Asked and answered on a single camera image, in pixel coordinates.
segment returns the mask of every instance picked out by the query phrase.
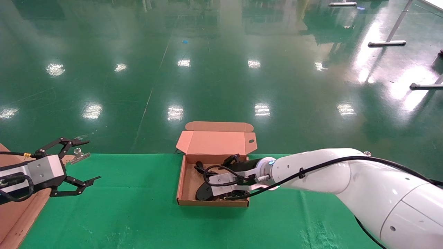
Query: box flap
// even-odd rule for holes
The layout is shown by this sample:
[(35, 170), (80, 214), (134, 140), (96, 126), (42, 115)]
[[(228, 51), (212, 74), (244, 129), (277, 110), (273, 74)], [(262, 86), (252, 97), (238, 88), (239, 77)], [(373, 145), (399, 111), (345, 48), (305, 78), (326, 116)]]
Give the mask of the box flap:
[(205, 132), (252, 132), (254, 127), (248, 123), (193, 121), (185, 125), (188, 131)]
[(190, 122), (177, 149), (189, 155), (247, 155), (257, 149), (254, 127), (247, 123)]

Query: white robotic arm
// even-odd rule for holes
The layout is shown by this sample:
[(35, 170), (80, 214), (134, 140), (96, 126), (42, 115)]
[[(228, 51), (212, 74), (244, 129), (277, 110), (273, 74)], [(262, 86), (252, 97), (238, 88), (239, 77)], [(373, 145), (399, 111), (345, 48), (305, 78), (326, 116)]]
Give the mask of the white robotic arm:
[[(362, 160), (340, 161), (352, 157)], [(255, 184), (212, 187), (212, 191), (221, 195), (233, 190), (269, 188), (291, 178), (280, 186), (336, 195), (388, 248), (442, 248), (443, 190), (424, 180), (425, 177), (365, 157), (364, 153), (349, 148), (322, 149), (277, 160), (266, 157), (254, 168), (234, 170), (240, 176), (254, 176)], [(316, 167), (332, 160), (338, 162)], [(209, 183), (231, 183), (237, 179), (235, 174), (225, 173), (211, 176)]]

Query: open cardboard box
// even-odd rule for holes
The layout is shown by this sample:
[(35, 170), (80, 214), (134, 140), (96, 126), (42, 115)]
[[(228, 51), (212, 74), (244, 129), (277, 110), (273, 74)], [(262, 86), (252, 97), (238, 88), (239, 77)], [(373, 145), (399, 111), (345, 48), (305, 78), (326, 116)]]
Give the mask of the open cardboard box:
[[(0, 144), (0, 151), (9, 151)], [(74, 156), (65, 156), (63, 163)], [(0, 167), (33, 160), (24, 156), (0, 155)], [(0, 249), (17, 249), (31, 229), (49, 199), (50, 189), (44, 189), (23, 202), (8, 202), (0, 205)]]
[(177, 203), (185, 206), (234, 206), (248, 207), (249, 198), (243, 200), (198, 201), (197, 189), (203, 184), (203, 176), (195, 169), (195, 163), (201, 161), (204, 168), (220, 165), (235, 154), (240, 160), (248, 160), (247, 154), (257, 149), (254, 127), (247, 123), (200, 122), (187, 123), (182, 131), (177, 149), (184, 152), (180, 171)]

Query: black cable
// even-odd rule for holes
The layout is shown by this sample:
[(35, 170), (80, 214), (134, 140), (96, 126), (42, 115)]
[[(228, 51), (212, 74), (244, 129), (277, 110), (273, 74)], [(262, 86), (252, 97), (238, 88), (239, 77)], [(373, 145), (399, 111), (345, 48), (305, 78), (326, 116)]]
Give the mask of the black cable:
[[(233, 175), (235, 175), (237, 177), (237, 181), (228, 182), (228, 183), (210, 183), (209, 179), (207, 178), (207, 174), (208, 174), (209, 170), (212, 169), (212, 168), (219, 168), (219, 169), (227, 170), (229, 173), (231, 173), (231, 174), (233, 174)], [(232, 169), (230, 169), (228, 167), (225, 167), (225, 166), (222, 166), (222, 165), (212, 165), (212, 166), (209, 166), (208, 168), (206, 168), (205, 171), (203, 172), (203, 180), (209, 186), (225, 187), (225, 186), (231, 186), (231, 185), (239, 184), (239, 183), (243, 182), (243, 180), (248, 180), (248, 178), (237, 174), (235, 171), (233, 171)]]
[(10, 152), (10, 151), (0, 151), (0, 155), (15, 155), (15, 156), (23, 156), (26, 153), (22, 152)]
[(263, 193), (263, 192), (265, 192), (267, 190), (270, 190), (272, 188), (275, 188), (277, 186), (280, 186), (281, 184), (283, 184), (285, 182), (288, 182), (288, 181), (290, 181), (290, 180), (292, 180), (292, 179), (294, 179), (296, 177), (300, 177), (300, 176), (302, 176), (302, 175), (304, 175), (306, 173), (309, 173), (311, 171), (315, 171), (315, 170), (318, 170), (318, 169), (330, 166), (332, 164), (341, 163), (341, 162), (344, 162), (344, 161), (352, 161), (352, 160), (365, 160), (365, 161), (373, 161), (373, 162), (383, 163), (383, 164), (389, 165), (391, 167), (400, 169), (400, 170), (402, 170), (404, 172), (407, 172), (407, 173), (409, 173), (409, 174), (411, 174), (411, 175), (413, 175), (415, 177), (418, 177), (418, 178), (420, 178), (422, 180), (425, 180), (425, 181), (435, 185), (433, 180), (430, 180), (430, 179), (426, 178), (422, 174), (420, 174), (418, 172), (415, 172), (412, 169), (410, 169), (408, 167), (405, 167), (405, 166), (403, 166), (401, 164), (398, 164), (398, 163), (395, 163), (395, 162), (392, 162), (392, 161), (389, 161), (389, 160), (385, 160), (385, 159), (381, 159), (381, 158), (377, 158), (377, 157), (371, 157), (371, 156), (345, 156), (345, 157), (337, 158), (337, 159), (334, 159), (334, 160), (331, 160), (331, 161), (327, 161), (325, 163), (321, 163), (321, 164), (315, 165), (315, 166), (307, 168), (305, 170), (300, 170), (300, 172), (297, 172), (297, 173), (289, 176), (288, 178), (286, 178), (286, 179), (284, 179), (282, 181), (279, 181), (279, 182), (277, 182), (277, 183), (275, 183), (273, 185), (270, 185), (270, 186), (268, 186), (266, 188), (262, 188), (259, 191), (256, 191), (254, 193), (251, 193), (251, 194), (248, 194), (248, 195), (244, 195), (244, 196), (226, 197), (226, 200), (240, 200), (240, 199), (245, 199), (245, 198), (248, 198), (248, 197), (252, 197), (252, 196), (261, 194), (261, 193)]
[(443, 182), (440, 182), (440, 181), (437, 181), (437, 180), (433, 180), (433, 179), (430, 179), (430, 180), (432, 181), (432, 184), (434, 184), (436, 186), (443, 187)]
[(174, 151), (174, 154), (185, 154), (184, 152), (179, 152), (179, 149), (176, 149), (175, 151)]
[(360, 228), (363, 230), (363, 232), (365, 232), (366, 235), (368, 235), (368, 237), (375, 242), (378, 246), (380, 246), (382, 249), (387, 249), (384, 245), (382, 245), (380, 242), (378, 242), (377, 239), (374, 238), (374, 236), (372, 236), (372, 234), (369, 233), (368, 230), (366, 230), (366, 228), (363, 226), (363, 224), (357, 219), (357, 217), (354, 215), (355, 220), (357, 221), (357, 224), (360, 226)]
[(32, 182), (32, 179), (28, 175), (16, 175), (16, 176), (11, 176), (11, 177), (5, 178), (5, 180), (7, 180), (7, 182), (10, 180), (19, 180), (19, 179), (26, 179), (28, 181), (29, 191), (26, 196), (23, 196), (22, 198), (14, 198), (12, 195), (6, 193), (3, 190), (0, 190), (0, 195), (4, 196), (6, 199), (8, 199), (11, 202), (22, 202), (22, 201), (26, 201), (27, 199), (29, 199), (29, 197), (31, 197), (31, 195), (34, 194), (34, 183)]
[[(194, 166), (194, 169), (197, 170), (197, 172), (200, 173), (200, 174), (202, 174), (202, 175), (203, 175), (203, 173), (205, 172), (205, 169), (202, 168), (202, 167)], [(217, 172), (214, 172), (214, 171), (208, 171), (208, 172), (206, 173), (206, 176), (209, 176), (209, 177), (214, 176), (214, 175), (218, 175), (218, 173), (217, 173)]]

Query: green tablecloth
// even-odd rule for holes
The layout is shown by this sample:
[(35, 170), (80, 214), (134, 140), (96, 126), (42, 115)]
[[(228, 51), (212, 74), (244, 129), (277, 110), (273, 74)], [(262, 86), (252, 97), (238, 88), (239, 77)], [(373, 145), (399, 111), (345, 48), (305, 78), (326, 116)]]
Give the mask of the green tablecloth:
[(378, 248), (330, 194), (278, 189), (252, 197), (249, 208), (178, 206), (181, 161), (94, 154), (69, 165), (73, 177), (103, 178), (80, 196), (51, 198), (21, 249)]

